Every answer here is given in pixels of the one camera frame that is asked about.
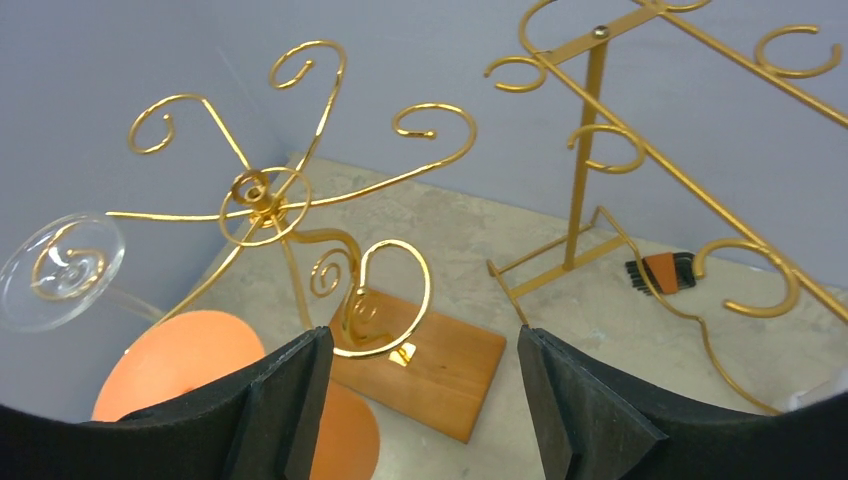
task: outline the wooden block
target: wooden block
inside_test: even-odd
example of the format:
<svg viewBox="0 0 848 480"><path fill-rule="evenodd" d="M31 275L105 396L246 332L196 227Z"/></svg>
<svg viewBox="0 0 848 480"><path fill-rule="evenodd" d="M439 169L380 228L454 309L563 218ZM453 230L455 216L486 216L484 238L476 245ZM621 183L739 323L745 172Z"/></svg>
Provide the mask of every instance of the wooden block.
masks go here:
<svg viewBox="0 0 848 480"><path fill-rule="evenodd" d="M397 338L409 327L419 306L381 292L374 291L373 295L377 311L369 325ZM330 330L340 348L365 350L388 343L382 339L356 348L346 346L339 331L339 318L340 312L336 311ZM405 367L386 356L368 360L337 356L330 375L366 397L468 443L506 338L430 312L407 342L416 348Z"/></svg>

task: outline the gray wall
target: gray wall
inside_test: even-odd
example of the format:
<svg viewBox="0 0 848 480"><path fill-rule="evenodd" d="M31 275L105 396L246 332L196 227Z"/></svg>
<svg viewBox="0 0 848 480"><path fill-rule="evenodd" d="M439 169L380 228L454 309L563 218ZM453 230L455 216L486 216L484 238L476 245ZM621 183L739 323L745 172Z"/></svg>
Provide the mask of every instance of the gray wall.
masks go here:
<svg viewBox="0 0 848 480"><path fill-rule="evenodd" d="M267 64L281 46L335 39L347 49L350 63L323 156L387 173L437 158L461 141L459 122L411 120L410 125L441 127L443 135L428 145L396 137L389 120L412 103L455 103L479 121L479 141L465 159L423 180L566 217L574 154L565 142L578 126L577 97L550 77L533 93L495 90L495 81L535 78L526 66L502 67L492 79L482 76L493 60L524 54L517 25L533 3L255 0L247 6L214 0L202 2L200 14L217 24L224 48L258 101L280 102L269 113L287 145L306 147L335 60L331 53L316 53L311 77L296 91L281 94L282 100L265 86ZM530 36L540 47L557 47L633 8L626 0L557 2L534 19ZM745 54L776 27L817 24L819 35L786 37L769 49L774 62L797 68L824 62L835 42L848 46L844 0L712 2L685 18ZM289 72L300 66L294 63ZM565 68L582 79L584 65L585 56ZM661 20L615 40L608 65L602 96L623 119L815 277L848 285L844 262L833 261L848 233L843 129ZM848 111L848 65L799 83ZM460 130L451 131L454 126ZM599 135L596 145L599 160L632 158L618 137ZM734 235L653 164L624 177L593 174L586 211L599 203L632 234L682 248L699 249ZM753 254L721 253L762 265Z"/></svg>
<svg viewBox="0 0 848 480"><path fill-rule="evenodd" d="M212 213L240 164L199 104L172 109L165 153L126 146L132 121L172 93L218 107L253 161L279 161L278 139L247 101L214 38L180 2L0 2L0 258L41 226L79 211ZM146 141L161 139L152 120ZM214 224L122 222L127 256L116 284L166 308L224 242ZM147 326L98 302L38 335L0 330L0 402L88 419L103 380Z"/></svg>

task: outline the screw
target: screw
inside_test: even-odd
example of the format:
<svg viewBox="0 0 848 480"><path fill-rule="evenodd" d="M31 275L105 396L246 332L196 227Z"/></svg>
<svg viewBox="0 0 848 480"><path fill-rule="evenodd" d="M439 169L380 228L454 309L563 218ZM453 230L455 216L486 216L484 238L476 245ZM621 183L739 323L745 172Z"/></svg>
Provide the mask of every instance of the screw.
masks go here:
<svg viewBox="0 0 848 480"><path fill-rule="evenodd" d="M609 27L606 25L598 25L592 30L592 36L598 40L609 37Z"/></svg>

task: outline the gold wire frame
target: gold wire frame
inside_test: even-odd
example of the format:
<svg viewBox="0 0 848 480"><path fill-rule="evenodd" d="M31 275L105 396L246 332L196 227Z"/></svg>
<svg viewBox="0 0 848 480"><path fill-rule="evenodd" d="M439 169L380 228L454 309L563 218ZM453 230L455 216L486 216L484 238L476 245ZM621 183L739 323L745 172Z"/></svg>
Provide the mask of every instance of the gold wire frame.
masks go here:
<svg viewBox="0 0 848 480"><path fill-rule="evenodd" d="M642 264L642 256L640 255L636 244L604 207L597 207L591 221L587 225L580 225L580 215L583 210L583 199L585 196L586 180L589 170L608 174L627 174L639 168L645 157L649 156L660 167L662 167L663 170L683 185L692 195L710 208L716 215L721 217L740 235L739 238L719 239L707 243L697 253L694 259L693 270L696 278L700 279L706 275L706 271L704 269L704 260L706 256L721 248L741 248L758 253L765 257L784 278L786 294L783 301L779 304L770 307L757 307L745 305L733 300L726 300L724 302L725 308L748 317L778 317L786 314L795 307L800 297L800 289L804 288L804 290L809 292L816 300L818 300L819 303L839 317L842 322L848 324L848 308L839 303L830 293L810 278L810 276L801 270L801 268L798 267L798 265L796 265L789 257L780 253L761 235L756 233L750 226L736 217L736 215L734 215L727 207L718 202L701 185L699 185L695 180L675 165L668 157L666 157L665 154L632 129L599 100L601 81L604 74L606 51L609 43L614 38L628 32L629 30L632 30L655 18L661 18L733 61L737 65L740 65L754 75L779 88L789 96L804 103L825 118L833 121L843 128L848 128L848 115L840 112L836 108L828 105L786 80L810 78L827 73L839 65L842 60L842 47L840 45L834 45L831 49L831 58L820 67L809 70L792 70L783 68L772 64L766 57L765 49L769 42L779 36L790 33L818 33L818 28L816 26L788 25L775 29L764 35L762 39L757 42L754 47L753 59L750 59L721 43L716 38L695 27L678 15L680 13L697 10L710 3L710 0L701 0L689 5L669 5L665 2L665 0L632 0L634 3L638 4L640 8L613 20L606 25L595 27L587 34L567 42L555 49L540 49L533 45L528 39L527 24L533 15L542 10L548 4L553 3L553 1L554 0L539 1L521 18L518 36L521 41L521 45L527 51L528 56L507 56L500 58L490 64L484 71L484 76L488 77L501 65L512 63L530 65L535 67L538 72L538 77L534 81L525 85L496 83L495 87L511 93L531 92L542 86L547 79L547 74L551 73L565 84L565 86L583 99L581 126L572 133L568 140L569 149L573 149L575 144L577 144L577 161L575 164L574 186L572 190L567 234L537 250L528 253L504 267L498 268L491 260L488 261L489 273L495 277L504 292L506 292L521 321L524 324L529 324L527 316L518 303L519 297L552 282L580 266L586 265L587 263L606 255L620 246L627 245L633 251L637 260L636 265L639 269L640 275L642 278L648 278ZM585 86L581 86L577 81L563 72L558 65L585 52L589 52L588 69ZM595 123L596 116L598 114L604 117L607 120L607 123ZM590 155L592 150L592 139L595 132L608 132L625 137L635 147L636 159L627 165L620 166L607 166L592 160ZM575 252L578 236L594 227L599 215L602 215L609 221L618 235L612 240L596 246L581 255L576 255ZM562 244L565 244L565 258L561 264L516 287L510 287L507 285L503 278L503 274L505 272L512 270L524 262ZM756 397L748 393L727 373L710 344L709 328L707 326L707 322L703 318L675 308L656 290L650 281L646 281L645 283L653 296L671 313L680 318L692 320L698 323L704 350L706 351L707 356L715 369L721 374L722 378L724 378L727 384L736 391L736 393L770 414L780 413L774 407L758 400Z"/></svg>
<svg viewBox="0 0 848 480"><path fill-rule="evenodd" d="M312 138L312 141L306 151L306 154L295 168L281 166L265 168L261 170L253 168L250 162L248 161L247 156L242 152L242 149L239 146L238 142L230 133L230 130L227 128L226 124L224 123L223 119L218 114L218 112L215 110L215 107L212 105L212 103L202 95L198 95L195 93L181 93L163 98L162 100L150 106L133 122L129 134L127 136L127 143L130 149L140 155L155 154L163 151L174 140L176 136L176 127L174 125L174 120L171 117L170 113L164 113L162 115L161 118L165 122L167 134L165 135L165 138L162 139L162 141L150 147L139 146L136 141L136 136L141 126L156 112L159 112L160 110L164 109L166 106L173 104L174 102L178 102L181 100L193 100L199 102L206 108L207 112L209 113L209 116L212 117L212 120L215 122L218 129L221 131L221 134L229 143L233 153L235 153L235 155L241 162L241 165L245 169L244 172L242 172L236 177L230 190L226 192L221 207L218 213L216 214L176 215L164 213L117 211L106 213L107 215L114 218L148 220L157 222L217 222L224 237L226 237L229 242L235 245L230 251L230 253L225 257L221 265L199 286L197 286L191 293L189 293L182 301L180 301L176 306L174 306L169 312L164 314L164 316L154 324L154 327L173 318L176 314L180 313L192 302L194 302L200 295L206 292L233 265L233 263L236 261L239 255L244 252L245 249L276 243L279 244L279 246L282 248L282 253L286 258L286 263L288 265L289 273L291 275L293 290L297 303L297 310L300 316L301 324L304 329L311 329L313 328L313 323L309 315L305 288L301 281L300 270L297 261L294 257L294 252L292 251L291 244L317 244L336 242L340 244L341 247L336 247L328 250L314 264L310 277L309 289L311 293L317 298L324 298L333 293L339 286L342 273L343 271L345 271L345 269L338 262L330 261L330 257L341 256L344 258L344 261L346 261L348 267L346 270L351 276L351 281L350 286L348 287L343 299L344 315L342 316L340 330L343 333L344 339L336 339L336 342L342 343L340 341L343 341L347 345L364 345L373 340L375 337L384 337L387 335L386 333L369 335L364 335L360 333L361 327L365 326L374 317L374 310L376 308L379 308L378 306L369 305L368 303L369 263L374 257L374 255L377 254L377 252L379 252L380 250L387 248L396 248L407 252L414 258L414 260L420 266L421 274L423 276L424 292L421 300L421 305L415 318L412 320L409 327L403 334L401 334L397 338L393 338L387 345L371 350L346 350L343 348L335 347L334 354L347 358L365 359L390 353L392 351L400 352L400 354L405 353L403 351L404 347L402 347L402 345L405 345L404 342L419 327L422 319L430 308L430 304L432 301L432 275L430 273L430 269L427 265L427 262L421 255L421 253L407 242L397 239L388 239L377 242L371 248L366 250L363 254L362 249L360 248L356 240L349 233L343 230L335 228L300 230L298 229L298 226L306 217L306 213L310 208L335 205L347 202L349 200L368 195L369 193L382 190L383 188L395 185L397 183L418 177L429 171L450 165L451 163L463 157L466 153L468 153L469 150L471 150L471 147L473 146L474 141L477 137L477 125L474 119L468 113L466 113L461 108L455 107L453 105L448 105L444 103L422 103L404 108L399 113L397 113L392 119L392 128L398 135L406 138L423 138L428 140L435 139L435 130L407 130L401 127L400 124L405 117L414 112L422 110L442 110L456 114L466 122L466 124L468 125L469 132L465 143L451 155L435 162L429 163L427 165L418 167L404 174L389 178L387 180L383 180L381 182L375 183L374 185L370 185L368 187L361 188L359 190L348 192L342 195L315 199L312 195L311 183L309 182L308 177L304 173L304 169L309 164L310 160L315 154L315 151L321 141L321 136L323 135L324 129L327 125L327 120L329 119L330 114L332 113L333 106L335 105L336 98L339 94L339 91L342 86L342 81L344 79L347 56L345 54L344 49L336 42L330 40L315 40L306 42L289 50L283 56L281 56L274 63L268 76L268 81L272 88L275 88L277 90L286 90L294 87L311 70L312 66L314 65L313 60L306 60L300 70L295 74L295 76L284 82L280 82L277 79L280 68L283 66L283 64L286 63L287 60L291 59L295 55L306 50L318 47L332 49L338 55L339 63L338 68L336 70L336 79L332 91L330 92L330 95L327 99L327 104L324 108L324 112L321 115L320 121L318 122L318 127L315 131L315 135ZM286 178L281 187L277 188L276 190L273 190L269 176L270 174L288 175L288 178ZM299 202L290 202L286 197L286 192L292 185L294 185L296 181L300 181L302 183L306 193L306 199ZM230 212L228 211L228 207L231 205L231 203L236 203L244 208L238 211ZM289 216L294 213L296 213L295 217L293 219L289 219ZM233 233L229 232L227 229L226 220L234 218L244 218L250 222L249 228L247 229L247 232L242 238L236 238L236 236ZM63 231L58 232L56 237L63 235L67 230L68 229L64 229ZM260 240L254 239L256 234L262 230L268 230L273 233L271 233L271 235L269 236L266 236L266 238ZM55 243L56 241L58 241L58 238L54 238L52 243ZM40 264L41 262L36 263L33 275L38 274L38 270L41 266ZM46 293L40 292L40 287L37 284L34 284L33 288L36 290L37 294L42 296L42 298L46 298L44 296L46 295Z"/></svg>

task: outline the orange round object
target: orange round object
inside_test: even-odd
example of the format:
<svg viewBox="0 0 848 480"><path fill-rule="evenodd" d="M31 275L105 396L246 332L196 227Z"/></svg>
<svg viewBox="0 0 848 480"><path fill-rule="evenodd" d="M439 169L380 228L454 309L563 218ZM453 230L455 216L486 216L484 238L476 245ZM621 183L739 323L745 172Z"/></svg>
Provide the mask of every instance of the orange round object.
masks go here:
<svg viewBox="0 0 848 480"><path fill-rule="evenodd" d="M224 312L178 315L143 334L100 390L92 420L115 422L176 398L265 356L250 326Z"/></svg>
<svg viewBox="0 0 848 480"><path fill-rule="evenodd" d="M330 380L310 480L368 480L380 456L380 431L362 397Z"/></svg>

